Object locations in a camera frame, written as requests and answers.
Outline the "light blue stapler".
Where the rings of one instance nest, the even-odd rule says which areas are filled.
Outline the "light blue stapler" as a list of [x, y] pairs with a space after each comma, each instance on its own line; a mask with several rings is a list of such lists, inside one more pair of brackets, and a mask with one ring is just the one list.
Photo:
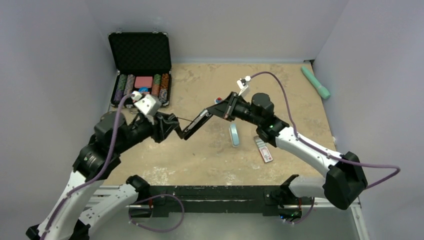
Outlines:
[[231, 144], [233, 147], [238, 147], [240, 145], [240, 139], [235, 123], [231, 123], [229, 126], [229, 135], [231, 139]]

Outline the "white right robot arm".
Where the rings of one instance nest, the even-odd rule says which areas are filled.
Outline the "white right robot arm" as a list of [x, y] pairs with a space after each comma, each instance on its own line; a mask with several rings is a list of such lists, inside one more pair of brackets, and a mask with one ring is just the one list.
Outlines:
[[227, 121], [240, 119], [255, 125], [257, 135], [265, 143], [295, 155], [321, 174], [322, 177], [312, 180], [295, 176], [287, 181], [280, 196], [288, 204], [300, 197], [318, 197], [346, 210], [368, 186], [356, 154], [333, 151], [298, 133], [294, 124], [275, 115], [274, 103], [266, 93], [256, 93], [247, 102], [232, 92], [226, 99], [207, 107], [207, 111]]

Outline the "black stapler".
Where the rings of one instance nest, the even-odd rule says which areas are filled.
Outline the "black stapler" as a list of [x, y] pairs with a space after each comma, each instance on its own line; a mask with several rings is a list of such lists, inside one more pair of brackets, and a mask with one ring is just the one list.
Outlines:
[[182, 130], [183, 140], [188, 140], [197, 130], [199, 130], [213, 115], [204, 109], [188, 126]]

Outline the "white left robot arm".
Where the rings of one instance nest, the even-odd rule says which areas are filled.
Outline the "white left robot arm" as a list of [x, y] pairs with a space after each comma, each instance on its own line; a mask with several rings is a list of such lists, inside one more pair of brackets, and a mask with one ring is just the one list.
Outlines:
[[153, 205], [155, 196], [150, 184], [132, 175], [114, 193], [87, 208], [97, 189], [121, 163], [120, 155], [151, 138], [165, 140], [180, 123], [174, 114], [157, 112], [149, 121], [142, 113], [127, 123], [119, 111], [104, 114], [94, 127], [94, 134], [72, 166], [69, 180], [60, 199], [46, 217], [26, 231], [31, 240], [88, 240], [94, 231], [119, 210], [130, 204]]

